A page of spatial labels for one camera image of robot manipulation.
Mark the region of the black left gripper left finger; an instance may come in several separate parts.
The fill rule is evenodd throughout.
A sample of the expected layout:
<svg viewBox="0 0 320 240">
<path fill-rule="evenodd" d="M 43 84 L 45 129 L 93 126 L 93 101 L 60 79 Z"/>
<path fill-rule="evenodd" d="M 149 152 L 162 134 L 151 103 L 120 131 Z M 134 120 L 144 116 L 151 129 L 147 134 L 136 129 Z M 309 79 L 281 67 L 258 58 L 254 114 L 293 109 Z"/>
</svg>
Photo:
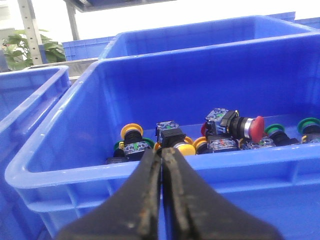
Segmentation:
<svg viewBox="0 0 320 240">
<path fill-rule="evenodd" d="M 157 240 L 161 159 L 146 150 L 124 184 L 103 204 L 63 227 L 58 240 Z"/>
</svg>

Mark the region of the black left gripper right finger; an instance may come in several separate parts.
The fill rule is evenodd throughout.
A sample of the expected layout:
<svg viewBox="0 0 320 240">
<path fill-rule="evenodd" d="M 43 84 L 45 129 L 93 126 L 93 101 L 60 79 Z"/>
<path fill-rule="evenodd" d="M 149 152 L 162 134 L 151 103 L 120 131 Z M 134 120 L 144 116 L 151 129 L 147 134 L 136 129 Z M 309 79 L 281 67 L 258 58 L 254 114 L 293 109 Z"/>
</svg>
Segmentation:
<svg viewBox="0 0 320 240">
<path fill-rule="evenodd" d="M 279 230 L 232 204 L 188 164 L 176 148 L 162 158 L 168 240 L 282 240 Z"/>
</svg>

